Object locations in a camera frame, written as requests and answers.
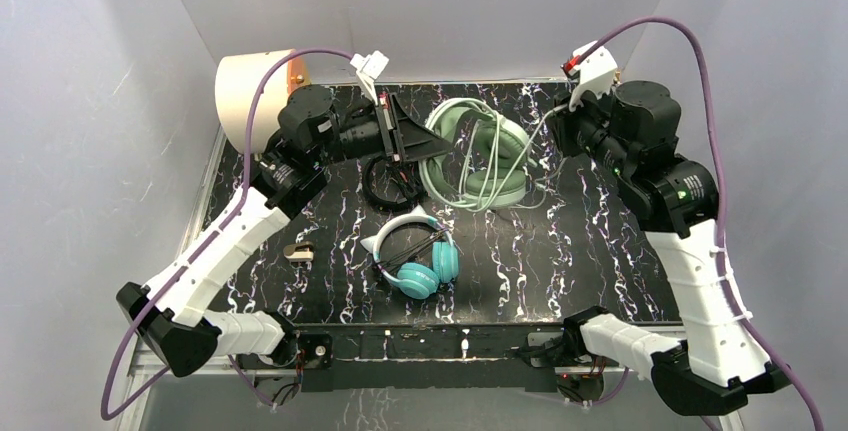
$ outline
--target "wire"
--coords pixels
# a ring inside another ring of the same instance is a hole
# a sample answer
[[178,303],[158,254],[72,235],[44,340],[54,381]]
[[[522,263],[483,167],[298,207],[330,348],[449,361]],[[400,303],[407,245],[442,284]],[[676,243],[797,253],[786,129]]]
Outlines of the wire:
[[[706,120],[707,120],[707,136],[709,138],[710,143],[710,151],[712,153],[713,163],[715,164],[716,170],[716,184],[718,187],[718,216],[716,218],[716,247],[720,250],[720,252],[716,253],[716,267],[718,268],[718,275],[721,278],[727,276],[727,262],[729,261],[729,257],[727,255],[727,184],[724,175],[724,163],[721,159],[721,151],[719,150],[718,145],[718,132],[716,131],[715,124],[715,112],[713,110],[713,97],[712,91],[710,88],[710,78],[707,74],[707,63],[704,58],[704,51],[701,48],[701,43],[698,42],[698,38],[695,37],[695,33],[692,32],[691,29],[686,27],[680,21],[675,19],[666,18],[663,16],[646,16],[643,18],[635,19],[630,21],[629,23],[625,23],[603,37],[599,39],[595,44],[593,44],[589,49],[587,49],[580,57],[577,59],[577,64],[583,62],[589,55],[591,55],[595,50],[606,44],[612,38],[618,36],[622,32],[640,24],[644,23],[659,23],[671,26],[686,36],[686,39],[689,41],[689,44],[692,46],[692,51],[695,53],[695,61],[698,64],[698,71],[701,75],[701,88],[704,93],[704,110],[706,112]],[[789,378],[789,381],[795,386],[795,389],[798,390],[798,394],[801,395],[801,399],[804,400],[804,403],[807,405],[807,408],[810,411],[810,417],[813,419],[813,426],[816,431],[822,431],[824,429],[824,422],[822,421],[821,413],[819,412],[818,406],[813,400],[812,395],[807,390],[806,387],[801,383],[800,378],[792,368],[777,354],[777,350],[766,341],[765,337],[754,328],[751,320],[748,319],[745,314],[742,312],[742,307],[739,304],[739,301],[736,299],[736,295],[733,292],[733,287],[730,283],[730,280],[722,279],[721,281],[721,289],[724,292],[724,297],[727,300],[727,304],[730,305],[731,311],[733,314],[737,316],[741,316],[740,322],[742,327],[748,331],[748,334],[754,338],[757,343],[762,346],[763,350],[769,355],[774,364],[780,368],[781,371]]]
[[706,424],[707,427],[710,428],[710,431],[721,431],[721,428],[716,426],[715,423],[713,423],[712,421],[710,421],[710,418],[706,416],[700,416],[700,418],[701,421],[703,421],[704,424]]
[[273,399],[273,400],[274,400],[274,402],[276,403],[276,402],[277,402],[277,399],[280,397],[280,395],[281,395],[281,394],[283,394],[283,390],[288,389],[288,388],[291,388],[292,386],[297,386],[297,385],[298,385],[298,382],[297,382],[297,381],[295,381],[295,382],[293,382],[293,383],[289,383],[289,384],[283,385],[283,387],[281,387],[279,391],[277,391],[276,393],[274,393],[274,397],[273,397],[273,398],[271,398],[271,399]]
[[518,209],[538,209],[538,208],[541,208],[545,204],[545,199],[548,197],[548,188],[547,188],[547,186],[545,186],[545,183],[548,182],[548,181],[551,181],[552,179],[558,178],[560,173],[562,172],[562,168],[565,167],[565,163],[567,163],[567,162],[568,162],[568,159],[562,158],[562,161],[560,161],[556,170],[550,176],[545,176],[543,178],[539,178],[539,179],[533,181],[533,183],[536,185],[536,187],[542,190],[542,200],[541,201],[539,201],[536,204],[529,205],[529,206],[516,204],[513,207],[518,208]]
[[[247,192],[250,189],[250,163],[251,163],[250,148],[251,148],[251,135],[253,134],[253,122],[254,122],[254,119],[256,118],[256,108],[259,105],[259,98],[261,98],[262,93],[265,92],[265,85],[268,84],[268,80],[271,79],[271,76],[273,76],[274,73],[276,73],[278,69],[283,67],[283,65],[285,65],[286,63],[288,63],[292,59],[298,58],[298,57],[306,55],[306,54],[314,54],[314,53],[325,53],[325,54],[332,54],[332,55],[336,55],[336,56],[341,56],[341,57],[347,59],[348,61],[353,59],[353,55],[350,54],[350,53],[347,53],[345,51],[337,51],[337,50],[334,50],[334,49],[327,49],[327,48],[306,48],[306,49],[301,49],[299,51],[295,51],[295,52],[283,57],[282,59],[277,61],[273,66],[271,66],[270,69],[268,69],[268,71],[265,73],[265,76],[263,76],[262,80],[259,82],[259,86],[257,86],[257,88],[256,88],[256,93],[253,95],[253,101],[250,103],[250,110],[247,113],[247,125],[245,126],[245,132],[244,132],[244,135],[245,135],[245,137],[244,137],[244,150],[245,151],[244,151],[244,159],[243,159],[243,161],[244,161],[244,172],[242,173],[242,183],[241,183],[242,193],[241,193],[241,196],[239,197],[238,202],[236,203],[235,208],[233,208],[233,211],[221,223],[221,226],[220,226],[221,230],[226,228],[227,225],[229,225],[230,222],[232,222],[232,220],[235,219],[235,217],[239,215],[242,208],[244,208],[244,204],[247,202]],[[192,253],[191,256],[189,256],[188,264],[190,265],[194,261],[196,261],[197,258],[200,257],[200,255],[203,253],[203,251],[205,249],[207,249],[209,247],[209,245],[212,244],[212,242],[215,240],[215,238],[217,238],[219,235],[220,235],[220,233],[210,233],[209,236],[197,247],[197,249],[194,251],[194,253]],[[117,351],[115,351],[115,356],[112,358],[112,364],[109,367],[109,372],[106,374],[106,383],[103,386],[103,395],[101,396],[101,399],[100,399],[100,417],[104,421],[109,421],[109,420],[115,419],[115,417],[117,417],[119,414],[121,414],[130,404],[132,404],[136,399],[138,399],[139,396],[144,394],[144,392],[147,391],[147,389],[150,388],[150,386],[152,386],[153,383],[158,381],[159,378],[164,376],[170,370],[170,368],[168,366],[165,366],[164,368],[159,370],[147,382],[142,384],[141,387],[135,393],[133,393],[129,398],[127,398],[126,401],[121,403],[121,405],[119,405],[117,408],[115,408],[115,410],[109,411],[109,398],[112,396],[112,388],[115,386],[115,377],[117,376],[118,368],[121,365],[121,358],[123,358],[123,355],[126,352],[127,347],[129,346],[129,343],[132,340],[133,335],[138,330],[138,327],[141,325],[141,322],[145,318],[147,318],[147,315],[150,314],[150,311],[153,309],[154,306],[156,306],[156,303],[159,301],[159,299],[161,299],[162,296],[164,296],[165,293],[167,293],[168,290],[170,290],[171,287],[174,286],[174,283],[179,281],[180,277],[183,274],[185,274],[185,272],[187,270],[188,270],[188,265],[181,266],[177,270],[177,272],[175,272],[174,275],[171,276],[165,282],[165,284],[162,286],[162,288],[159,291],[157,291],[156,294],[153,295],[153,297],[147,302],[147,304],[144,305],[144,307],[141,308],[141,311],[139,311],[138,315],[136,315],[135,319],[133,319],[132,324],[130,324],[129,328],[127,328],[126,333],[124,333],[124,336],[121,338],[121,342],[120,342],[120,344],[118,344],[118,349],[117,349]],[[241,368],[239,368],[238,363],[235,362],[233,357],[230,356],[229,358],[230,358],[230,363],[233,365],[233,368],[235,368],[235,370],[239,373],[239,375],[242,376],[242,378],[244,378],[247,385],[250,388],[253,389],[254,394],[256,394],[257,397],[260,397],[260,400],[264,398],[266,401],[270,401],[267,396],[263,395],[259,390],[257,390],[253,386],[253,383],[250,381],[250,379],[247,378],[247,376],[244,374],[244,372],[241,370]]]
[[[427,119],[427,122],[425,123],[425,127],[427,127],[430,130],[433,130],[433,128],[435,127],[436,119],[438,117],[440,117],[443,113],[445,113],[449,108],[452,108],[452,107],[460,105],[460,104],[470,105],[472,109],[474,109],[474,110],[476,110],[476,111],[478,111],[482,114],[486,114],[488,116],[491,116],[495,121],[494,141],[492,143],[492,149],[489,151],[489,164],[486,166],[486,176],[483,179],[483,182],[486,183],[486,184],[484,184],[481,187],[480,192],[477,194],[477,197],[476,197],[475,200],[468,201],[463,197],[459,201],[451,201],[450,199],[448,199],[444,195],[442,195],[435,188],[435,186],[433,185],[433,181],[430,178],[430,172],[428,170],[427,164],[429,162],[431,162],[431,160],[437,159],[437,158],[428,158],[428,159],[424,159],[424,160],[420,161],[419,167],[420,167],[421,181],[424,183],[424,187],[427,189],[427,193],[430,194],[432,197],[436,198],[438,201],[442,202],[443,204],[446,204],[448,206],[452,206],[452,207],[455,207],[455,208],[467,209],[468,211],[471,211],[472,213],[478,213],[478,212],[481,212],[481,211],[486,211],[486,210],[488,210],[489,208],[492,207],[492,204],[494,203],[495,199],[498,198],[501,191],[503,190],[504,185],[506,185],[507,179],[512,175],[512,173],[514,173],[516,171],[516,169],[518,168],[518,165],[521,164],[521,162],[522,162],[522,158],[527,155],[527,152],[533,146],[533,139],[536,137],[537,134],[539,134],[539,131],[542,129],[542,127],[545,126],[545,120],[547,120],[548,117],[559,112],[560,110],[559,109],[551,110],[551,111],[548,111],[547,113],[545,113],[544,116],[542,116],[542,119],[539,120],[539,124],[536,125],[536,128],[533,130],[533,133],[528,138],[527,144],[524,145],[524,148],[518,154],[518,157],[515,158],[515,162],[512,164],[512,167],[509,168],[509,171],[506,173],[506,176],[504,176],[504,178],[502,180],[500,180],[501,181],[500,186],[498,186],[499,180],[498,180],[498,177],[497,177],[497,172],[495,173],[495,176],[493,177],[494,181],[492,183],[492,186],[489,186],[488,182],[489,182],[489,176],[491,175],[491,171],[493,169],[495,169],[495,170],[500,169],[499,166],[498,166],[498,161],[500,159],[499,152],[498,152],[499,151],[499,143],[500,143],[500,133],[501,133],[502,122],[506,118],[501,116],[498,112],[496,112],[495,110],[490,108],[489,105],[487,105],[483,101],[480,101],[479,99],[453,98],[453,99],[449,99],[449,100],[441,103],[439,106],[436,107],[436,109],[433,110],[433,112],[430,114],[430,117]],[[479,124],[480,124],[479,121],[474,124],[474,128],[471,131],[471,137],[469,139],[469,143],[474,142],[474,139],[477,136],[477,130],[478,130]],[[471,162],[471,155],[472,155],[473,152],[474,152],[473,147],[469,145],[468,152],[465,154],[465,159],[463,161],[462,173],[461,173],[460,178],[459,178],[459,194],[461,196],[467,196],[467,193],[466,193],[466,190],[465,190],[465,182],[466,182],[466,178],[468,176],[468,171],[469,171],[469,168],[470,168],[469,164]],[[490,190],[489,195],[488,195],[488,197],[486,197],[484,199],[483,195],[486,193],[487,189]]]
[[618,393],[621,392],[622,388],[624,388],[624,382],[627,381],[627,376],[629,375],[630,368],[624,368],[624,373],[622,373],[621,375],[621,380],[618,382],[617,385],[615,385],[615,388],[610,392],[610,394],[602,396],[597,401],[592,401],[592,406],[599,406],[601,404],[606,404],[612,401],[612,398],[614,398]]

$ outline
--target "white 3d-printed link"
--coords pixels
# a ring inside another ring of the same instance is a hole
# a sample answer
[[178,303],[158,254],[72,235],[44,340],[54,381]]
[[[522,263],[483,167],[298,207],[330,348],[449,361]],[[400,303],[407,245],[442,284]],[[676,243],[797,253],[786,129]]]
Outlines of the white 3d-printed link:
[[[714,220],[700,223],[686,239],[676,233],[645,234],[663,263],[680,309],[692,372],[726,387],[731,378],[738,376],[745,382],[762,374],[769,357],[739,323],[751,313],[742,304],[729,261],[727,275],[718,276],[715,256],[722,250],[715,246],[715,227]],[[741,316],[727,304],[721,289],[725,280],[736,295]]]
[[186,265],[189,257],[212,233],[219,235],[197,259],[188,265],[188,270],[179,281],[162,296],[156,307],[174,313],[172,321],[185,326],[195,326],[203,318],[212,298],[239,266],[271,235],[283,229],[289,218],[279,208],[268,209],[267,198],[255,189],[247,193],[241,212],[224,230],[221,225],[233,211],[242,190],[235,193],[226,209],[206,228],[200,236],[177,258],[174,263],[150,279],[148,295],[154,295],[179,266]]

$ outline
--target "black joint bracket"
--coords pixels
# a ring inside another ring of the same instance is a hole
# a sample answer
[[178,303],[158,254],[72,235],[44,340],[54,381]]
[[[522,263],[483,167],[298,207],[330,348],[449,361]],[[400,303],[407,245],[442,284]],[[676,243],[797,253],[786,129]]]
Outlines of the black joint bracket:
[[586,343],[583,342],[583,335],[580,334],[580,326],[602,314],[609,314],[609,311],[601,306],[592,306],[562,321],[562,339],[569,358],[577,359],[580,356],[589,354],[589,351],[586,349]]

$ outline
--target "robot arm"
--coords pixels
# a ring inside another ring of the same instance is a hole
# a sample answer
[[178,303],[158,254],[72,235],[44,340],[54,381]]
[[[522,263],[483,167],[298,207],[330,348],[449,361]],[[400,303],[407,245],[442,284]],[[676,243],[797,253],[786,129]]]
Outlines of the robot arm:
[[715,182],[706,168],[675,152],[680,105],[658,83],[613,87],[615,62],[604,48],[584,60],[586,69],[574,69],[574,61],[564,69],[580,73],[578,85],[556,102],[570,112],[548,126],[565,156],[587,154],[616,177],[619,197],[663,263],[687,339],[646,332],[601,307],[567,318],[564,339],[577,356],[607,356],[650,379],[682,415],[725,415],[745,406],[747,394],[786,386],[739,323],[749,313],[743,307],[743,316],[734,315],[724,297],[727,280],[741,306],[729,264],[724,277],[716,270]]
[[137,331],[175,376],[192,374],[213,356],[255,353],[280,364],[294,357],[297,334],[284,316],[207,308],[239,266],[324,189],[324,166],[381,153],[395,162],[417,161],[450,149],[450,143],[412,121],[394,96],[378,101],[375,105],[364,98],[353,109],[337,113],[329,89],[298,88],[280,111],[280,129],[258,158],[250,186],[240,188],[171,265],[143,286],[127,283],[119,291],[118,304],[130,321],[135,320],[149,296],[157,295],[175,271],[186,268]]

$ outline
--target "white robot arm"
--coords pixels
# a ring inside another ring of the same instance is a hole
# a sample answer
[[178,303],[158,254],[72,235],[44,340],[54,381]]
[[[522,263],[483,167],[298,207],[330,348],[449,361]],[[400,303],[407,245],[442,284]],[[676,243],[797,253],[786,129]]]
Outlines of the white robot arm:
[[747,404],[747,394],[776,391],[788,380],[741,325],[750,313],[730,263],[723,276],[716,269],[719,253],[727,259],[714,244],[719,190],[706,168],[676,154],[680,105],[658,83],[613,86],[616,63],[594,45],[563,66],[578,82],[555,103],[569,112],[548,125],[565,156],[587,154],[615,176],[619,197],[663,264],[686,339],[649,333],[594,307],[565,320],[563,340],[573,355],[607,356],[650,379],[679,414],[725,415]]

